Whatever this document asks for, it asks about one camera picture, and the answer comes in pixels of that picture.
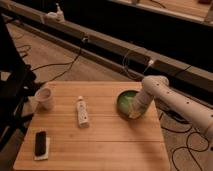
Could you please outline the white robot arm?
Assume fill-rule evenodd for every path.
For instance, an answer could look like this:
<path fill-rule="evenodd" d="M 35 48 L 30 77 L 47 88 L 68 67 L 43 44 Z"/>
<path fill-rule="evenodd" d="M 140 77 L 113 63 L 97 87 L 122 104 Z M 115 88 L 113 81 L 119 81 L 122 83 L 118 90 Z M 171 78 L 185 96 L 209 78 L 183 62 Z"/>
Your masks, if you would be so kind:
<path fill-rule="evenodd" d="M 154 99 L 160 99 L 213 143 L 213 109 L 172 90 L 165 76 L 146 76 L 142 80 L 142 89 L 133 98 L 130 118 L 144 114 Z"/>

